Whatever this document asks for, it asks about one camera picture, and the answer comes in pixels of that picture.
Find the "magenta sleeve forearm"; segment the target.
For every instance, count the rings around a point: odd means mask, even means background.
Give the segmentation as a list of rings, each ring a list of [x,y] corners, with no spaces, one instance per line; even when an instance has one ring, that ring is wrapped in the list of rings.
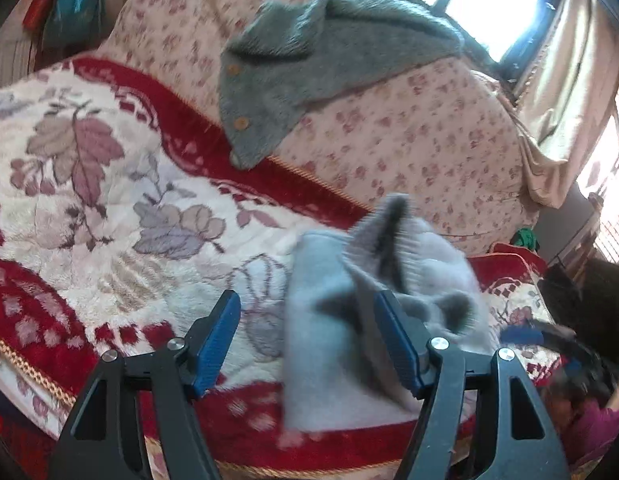
[[[605,454],[619,435],[619,410],[602,408],[595,399],[585,400],[565,422],[558,434],[570,467],[579,466]]]

